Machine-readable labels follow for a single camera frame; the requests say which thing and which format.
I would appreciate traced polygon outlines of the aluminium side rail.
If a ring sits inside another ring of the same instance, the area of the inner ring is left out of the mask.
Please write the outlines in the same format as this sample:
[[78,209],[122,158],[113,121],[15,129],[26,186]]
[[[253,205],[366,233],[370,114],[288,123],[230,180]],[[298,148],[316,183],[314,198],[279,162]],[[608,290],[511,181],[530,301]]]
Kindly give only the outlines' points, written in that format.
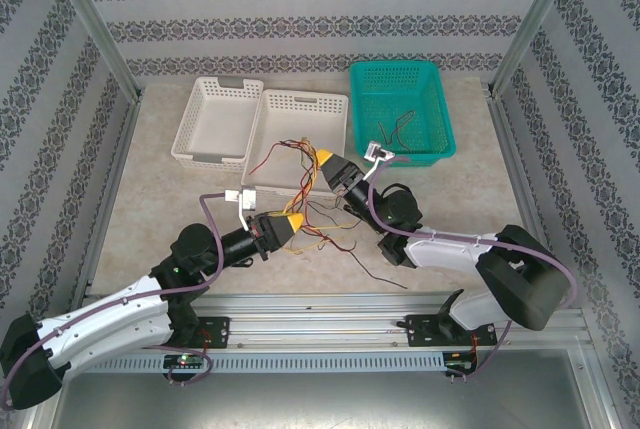
[[140,96],[135,103],[130,105],[127,115],[120,126],[117,144],[106,174],[107,178],[104,181],[101,198],[90,228],[89,239],[80,260],[79,273],[72,294],[73,298],[70,300],[72,308],[79,306],[85,299],[87,289],[92,285],[97,271],[142,99],[143,96]]
[[534,197],[525,168],[504,108],[501,101],[491,94],[487,96],[486,100],[522,220],[522,226],[545,248],[549,248],[547,237],[544,234],[538,211],[534,204]]

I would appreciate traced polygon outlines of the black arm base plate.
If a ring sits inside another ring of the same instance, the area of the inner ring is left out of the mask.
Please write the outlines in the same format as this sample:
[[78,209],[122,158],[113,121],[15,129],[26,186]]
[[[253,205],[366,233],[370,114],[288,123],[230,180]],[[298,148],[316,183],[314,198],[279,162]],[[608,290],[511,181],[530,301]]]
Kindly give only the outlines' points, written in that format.
[[440,320],[433,314],[406,315],[396,326],[404,329],[410,347],[494,346],[497,343],[495,330],[483,325],[475,330],[466,330],[450,318]]
[[195,324],[175,330],[166,345],[174,348],[225,349],[229,334],[228,317],[198,317]]

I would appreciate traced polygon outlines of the teal plastic basket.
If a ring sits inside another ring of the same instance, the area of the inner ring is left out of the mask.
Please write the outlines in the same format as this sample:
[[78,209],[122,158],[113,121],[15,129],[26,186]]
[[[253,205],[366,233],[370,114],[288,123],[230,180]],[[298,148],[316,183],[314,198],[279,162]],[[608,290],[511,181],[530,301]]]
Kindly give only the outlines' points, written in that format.
[[438,67],[428,61],[360,61],[351,65],[350,88],[356,152],[371,141],[429,167],[456,152]]

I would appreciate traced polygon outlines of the small white plastic basket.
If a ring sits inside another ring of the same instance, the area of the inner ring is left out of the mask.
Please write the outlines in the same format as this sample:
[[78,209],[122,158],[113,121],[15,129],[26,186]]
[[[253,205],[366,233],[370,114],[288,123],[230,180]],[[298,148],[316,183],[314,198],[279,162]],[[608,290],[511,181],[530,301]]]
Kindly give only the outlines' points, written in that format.
[[185,168],[241,173],[262,92],[260,80],[197,78],[171,156]]

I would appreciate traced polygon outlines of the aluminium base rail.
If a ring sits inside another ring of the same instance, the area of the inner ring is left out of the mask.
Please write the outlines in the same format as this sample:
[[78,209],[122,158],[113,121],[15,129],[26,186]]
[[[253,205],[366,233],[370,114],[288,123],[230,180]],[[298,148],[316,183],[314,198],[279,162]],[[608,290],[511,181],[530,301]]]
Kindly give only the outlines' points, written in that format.
[[[227,352],[354,352],[409,348],[396,321],[435,314],[447,293],[223,295],[194,301],[199,316],[230,319]],[[503,350],[593,348],[580,309],[557,311],[543,331],[513,324]]]

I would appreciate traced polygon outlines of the aluminium frame post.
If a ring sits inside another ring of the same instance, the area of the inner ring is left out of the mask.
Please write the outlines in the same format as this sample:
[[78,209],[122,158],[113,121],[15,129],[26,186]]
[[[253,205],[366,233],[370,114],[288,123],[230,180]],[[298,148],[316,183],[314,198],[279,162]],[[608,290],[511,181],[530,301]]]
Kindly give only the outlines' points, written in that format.
[[539,31],[554,0],[533,0],[496,73],[488,84],[489,94],[501,95],[516,71],[534,36]]
[[107,24],[93,0],[70,0],[88,34],[93,39],[111,73],[130,102],[137,102],[141,88],[120,53]]

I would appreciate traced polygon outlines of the large white plastic basket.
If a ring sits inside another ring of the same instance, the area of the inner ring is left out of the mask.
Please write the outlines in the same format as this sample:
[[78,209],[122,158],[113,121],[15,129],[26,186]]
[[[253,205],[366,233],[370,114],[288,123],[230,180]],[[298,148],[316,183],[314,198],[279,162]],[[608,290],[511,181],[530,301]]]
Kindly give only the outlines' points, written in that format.
[[343,156],[349,100],[345,95],[267,89],[260,98],[241,178],[262,196],[291,198],[300,190],[308,162],[300,151],[276,146],[303,139],[315,149]]

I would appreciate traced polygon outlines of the metal front panel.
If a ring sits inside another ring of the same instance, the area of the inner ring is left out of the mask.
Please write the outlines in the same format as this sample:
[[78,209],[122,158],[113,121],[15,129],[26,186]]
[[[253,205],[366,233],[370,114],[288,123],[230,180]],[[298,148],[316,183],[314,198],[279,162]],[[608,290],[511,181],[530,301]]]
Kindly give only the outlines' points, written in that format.
[[604,429],[565,383],[437,374],[85,375],[33,429]]

